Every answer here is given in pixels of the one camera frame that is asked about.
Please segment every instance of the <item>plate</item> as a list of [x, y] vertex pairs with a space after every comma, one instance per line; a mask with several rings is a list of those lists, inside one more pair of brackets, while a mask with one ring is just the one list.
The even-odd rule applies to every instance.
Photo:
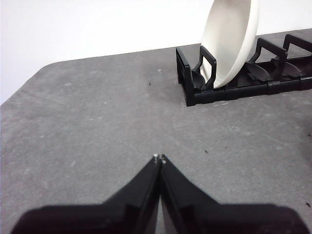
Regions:
[[[259, 0], [215, 0], [202, 45], [216, 59], [214, 88], [229, 83], [243, 67], [253, 46], [259, 20]], [[200, 72], [206, 82], [211, 65], [204, 59]]]

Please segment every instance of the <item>black dish rack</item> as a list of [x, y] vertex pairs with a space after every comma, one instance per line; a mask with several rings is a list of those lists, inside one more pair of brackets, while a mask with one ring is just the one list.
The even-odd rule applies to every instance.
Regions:
[[[312, 54], [300, 58], [287, 58], [290, 44], [312, 53], [312, 43], [287, 34], [283, 48], [259, 38], [254, 56], [245, 62], [231, 82], [214, 89], [217, 61], [204, 47], [199, 50], [199, 62], [191, 69], [179, 47], [176, 48], [176, 68], [178, 82], [182, 84], [187, 106], [211, 103], [221, 100], [257, 95], [271, 95], [295, 90], [312, 89]], [[271, 61], [256, 63], [264, 48], [276, 55]], [[211, 77], [205, 82], [200, 67], [205, 58], [212, 67]]]

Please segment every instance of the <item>table surface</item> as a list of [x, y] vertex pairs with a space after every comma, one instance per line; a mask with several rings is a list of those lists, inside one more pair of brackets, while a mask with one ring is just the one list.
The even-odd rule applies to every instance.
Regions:
[[[199, 44], [182, 50], [194, 66]], [[1, 106], [1, 233], [31, 208], [106, 200], [155, 153], [220, 203], [289, 206], [312, 230], [312, 90], [186, 107], [176, 77], [175, 48], [40, 69]]]

